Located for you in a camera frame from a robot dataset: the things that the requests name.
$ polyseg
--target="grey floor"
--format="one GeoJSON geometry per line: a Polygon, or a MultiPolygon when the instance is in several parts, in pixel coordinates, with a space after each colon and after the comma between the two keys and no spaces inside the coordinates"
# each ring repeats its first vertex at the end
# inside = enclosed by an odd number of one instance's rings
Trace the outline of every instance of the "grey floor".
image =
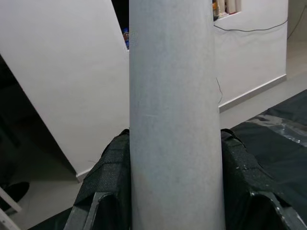
{"type": "MultiPolygon", "coordinates": [[[[221,113],[221,128],[231,128],[307,89],[306,42],[288,44],[287,77],[288,81],[221,113]]],[[[61,161],[35,150],[24,159],[13,181],[30,181],[29,192],[20,201],[22,212],[11,215],[22,230],[70,208],[81,186],[61,161]]]]}

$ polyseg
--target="white cardboard tube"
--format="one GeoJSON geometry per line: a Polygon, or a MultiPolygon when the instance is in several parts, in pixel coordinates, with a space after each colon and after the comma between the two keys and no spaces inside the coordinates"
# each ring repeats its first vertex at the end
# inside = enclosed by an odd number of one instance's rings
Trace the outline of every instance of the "white cardboard tube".
{"type": "Polygon", "coordinates": [[[227,13],[236,12],[236,0],[226,0],[227,2],[227,13]]]}
{"type": "Polygon", "coordinates": [[[211,0],[130,0],[133,230],[223,230],[211,0]]]}

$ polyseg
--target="wire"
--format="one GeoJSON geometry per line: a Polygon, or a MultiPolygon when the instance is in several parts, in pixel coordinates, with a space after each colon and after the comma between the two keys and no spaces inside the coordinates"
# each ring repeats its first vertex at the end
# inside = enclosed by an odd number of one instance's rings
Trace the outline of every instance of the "wire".
{"type": "Polygon", "coordinates": [[[239,32],[249,33],[249,32],[254,32],[254,31],[267,31],[267,30],[271,30],[271,29],[274,29],[276,27],[282,26],[282,25],[286,24],[287,22],[288,22],[288,19],[286,21],[284,21],[283,23],[279,24],[279,25],[276,25],[276,26],[273,26],[273,27],[270,27],[270,28],[267,28],[267,29],[255,29],[255,30],[224,29],[224,28],[219,27],[217,25],[214,25],[214,26],[216,28],[219,28],[219,29],[224,30],[224,31],[239,31],[239,32]]]}
{"type": "Polygon", "coordinates": [[[301,13],[301,16],[299,17],[299,20],[298,20],[297,24],[295,25],[293,31],[292,31],[292,32],[290,33],[290,35],[288,36],[287,40],[291,37],[291,35],[294,33],[294,31],[295,31],[296,28],[298,27],[299,23],[301,22],[306,8],[307,8],[307,6],[305,6],[305,7],[303,8],[303,11],[302,11],[302,13],[301,13]]]}
{"type": "Polygon", "coordinates": [[[217,82],[217,85],[219,86],[219,90],[220,90],[220,93],[221,93],[221,98],[220,98],[220,101],[219,101],[219,103],[221,103],[221,101],[223,99],[223,92],[222,92],[221,85],[220,85],[219,80],[217,79],[217,77],[216,77],[216,82],[217,82]]]}

